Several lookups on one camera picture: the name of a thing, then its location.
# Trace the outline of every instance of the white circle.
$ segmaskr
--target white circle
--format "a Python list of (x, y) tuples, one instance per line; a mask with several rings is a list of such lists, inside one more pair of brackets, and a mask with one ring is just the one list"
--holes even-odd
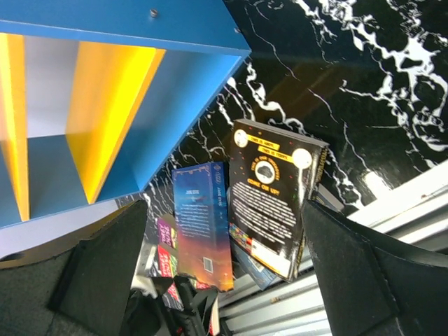
[(263, 184), (271, 184), (275, 180), (275, 169), (268, 161), (259, 161), (255, 166), (255, 176)]
[(233, 139), (236, 145), (241, 148), (246, 147), (247, 143), (249, 142), (247, 140), (247, 133), (245, 133), (245, 131), (243, 131), (242, 129), (237, 129), (237, 131), (235, 131)]
[(311, 166), (313, 158), (308, 150), (299, 148), (293, 152), (293, 162), (298, 169), (306, 169)]

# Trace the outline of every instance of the blue panel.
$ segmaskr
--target blue panel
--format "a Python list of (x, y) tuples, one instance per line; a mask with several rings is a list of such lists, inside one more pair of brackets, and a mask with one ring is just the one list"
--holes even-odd
[(0, 229), (21, 221), (8, 170), (0, 151)]
[(126, 153), (121, 150), (113, 163), (97, 202), (119, 198), (137, 192), (139, 192), (139, 187), (135, 181), (129, 160)]
[(229, 55), (166, 53), (122, 147), (140, 189), (242, 61)]
[(31, 219), (87, 205), (64, 135), (28, 139)]
[(201, 53), (249, 51), (221, 0), (0, 0), (0, 8), (0, 32)]

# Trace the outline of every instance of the screw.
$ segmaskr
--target screw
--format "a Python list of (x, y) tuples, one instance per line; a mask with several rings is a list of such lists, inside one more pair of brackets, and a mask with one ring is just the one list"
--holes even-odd
[(152, 18), (156, 18), (158, 15), (159, 15), (159, 12), (157, 12), (157, 9), (151, 9), (150, 11), (149, 11), (149, 13), (150, 13), (150, 15), (151, 15), (151, 17)]

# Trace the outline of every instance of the yellow divider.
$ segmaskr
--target yellow divider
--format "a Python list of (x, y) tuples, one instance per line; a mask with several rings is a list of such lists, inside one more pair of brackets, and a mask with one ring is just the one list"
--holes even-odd
[(66, 138), (95, 202), (165, 51), (80, 42)]
[(21, 35), (5, 33), (0, 33), (0, 144), (20, 217), (28, 221), (25, 40)]

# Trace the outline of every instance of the barcode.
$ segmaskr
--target barcode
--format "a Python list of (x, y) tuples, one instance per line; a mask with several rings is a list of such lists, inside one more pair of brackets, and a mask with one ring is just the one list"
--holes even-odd
[(204, 257), (204, 270), (213, 273), (213, 261)]
[(249, 257), (249, 261), (252, 263), (253, 266), (255, 266), (255, 268), (259, 272), (263, 272), (263, 270), (265, 269), (265, 267), (263, 265), (261, 265), (257, 260), (254, 260), (253, 258)]

